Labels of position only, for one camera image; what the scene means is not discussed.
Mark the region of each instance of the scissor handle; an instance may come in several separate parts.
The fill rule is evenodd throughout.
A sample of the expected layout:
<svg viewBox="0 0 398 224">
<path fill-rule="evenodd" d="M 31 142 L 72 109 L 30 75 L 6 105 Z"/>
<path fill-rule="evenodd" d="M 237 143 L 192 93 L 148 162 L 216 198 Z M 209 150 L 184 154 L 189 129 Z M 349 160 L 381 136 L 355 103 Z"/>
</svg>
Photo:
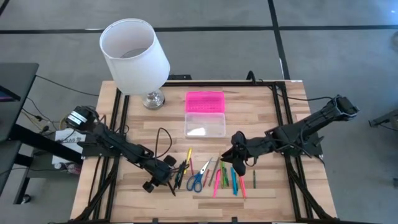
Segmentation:
<svg viewBox="0 0 398 224">
<path fill-rule="evenodd" d="M 201 192 L 201 177 L 202 175 L 197 173 L 196 175 L 191 176 L 187 181 L 187 190 L 194 190 L 196 193 Z"/>
</svg>

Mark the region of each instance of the sticker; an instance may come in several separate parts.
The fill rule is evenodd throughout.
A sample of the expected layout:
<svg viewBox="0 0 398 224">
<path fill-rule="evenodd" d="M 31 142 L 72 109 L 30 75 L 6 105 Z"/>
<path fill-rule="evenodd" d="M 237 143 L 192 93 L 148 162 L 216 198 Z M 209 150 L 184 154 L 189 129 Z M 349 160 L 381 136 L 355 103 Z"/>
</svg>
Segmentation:
<svg viewBox="0 0 398 224">
<path fill-rule="evenodd" d="M 83 117 L 82 115 L 76 113 L 75 111 L 72 111 L 71 114 L 74 115 L 75 117 L 77 117 L 80 121 L 82 121 L 84 123 L 87 121 L 87 119 L 85 117 Z"/>
<path fill-rule="evenodd" d="M 78 124 L 78 125 L 81 124 L 81 121 L 80 121 L 79 119 L 75 118 L 75 117 L 72 116 L 72 115 L 69 115 L 69 116 L 68 116 L 68 119 L 72 120 L 73 122 L 75 122 L 75 123 Z"/>
</svg>

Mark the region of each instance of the dark green pen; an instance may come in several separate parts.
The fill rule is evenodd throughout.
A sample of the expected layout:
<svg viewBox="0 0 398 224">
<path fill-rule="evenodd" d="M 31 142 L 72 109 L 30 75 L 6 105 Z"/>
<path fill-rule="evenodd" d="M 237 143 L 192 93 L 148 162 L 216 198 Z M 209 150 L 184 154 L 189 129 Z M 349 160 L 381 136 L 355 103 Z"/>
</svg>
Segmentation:
<svg viewBox="0 0 398 224">
<path fill-rule="evenodd" d="M 253 188 L 256 189 L 256 171 L 253 170 Z"/>
</svg>

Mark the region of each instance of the pink lid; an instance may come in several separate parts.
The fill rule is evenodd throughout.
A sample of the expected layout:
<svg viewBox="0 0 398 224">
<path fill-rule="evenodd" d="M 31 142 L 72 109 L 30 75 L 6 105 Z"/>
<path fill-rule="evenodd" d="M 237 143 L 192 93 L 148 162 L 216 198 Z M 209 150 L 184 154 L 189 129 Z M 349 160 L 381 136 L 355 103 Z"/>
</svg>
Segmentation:
<svg viewBox="0 0 398 224">
<path fill-rule="evenodd" d="M 185 112 L 224 113 L 224 93 L 222 91 L 190 91 L 185 98 Z"/>
</svg>

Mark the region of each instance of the white paper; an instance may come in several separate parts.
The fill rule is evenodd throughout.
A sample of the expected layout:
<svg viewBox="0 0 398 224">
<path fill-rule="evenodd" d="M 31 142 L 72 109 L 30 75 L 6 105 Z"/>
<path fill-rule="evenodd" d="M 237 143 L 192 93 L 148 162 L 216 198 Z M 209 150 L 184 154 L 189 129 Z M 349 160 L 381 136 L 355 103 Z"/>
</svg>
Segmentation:
<svg viewBox="0 0 398 224">
<path fill-rule="evenodd" d="M 77 131 L 75 131 L 71 135 L 72 132 L 73 132 L 72 128 L 67 128 L 67 129 L 64 129 L 64 130 L 57 131 L 55 133 L 55 140 L 56 141 L 57 140 L 64 140 L 65 138 L 67 138 L 67 139 L 65 139 L 63 141 L 62 145 L 66 146 L 66 147 L 68 147 L 68 148 L 70 148 L 70 149 L 72 149 L 72 150 L 74 150 L 76 152 L 81 153 L 83 148 L 80 147 L 77 143 L 81 142 L 81 141 L 85 141 L 86 140 L 86 135 L 85 134 L 80 134 Z M 60 162 L 64 162 L 65 163 L 65 162 L 69 162 L 69 161 L 67 161 L 66 159 L 62 159 L 62 158 L 60 158 L 58 156 L 52 156 L 52 164 L 57 164 L 57 163 L 60 163 Z"/>
</svg>

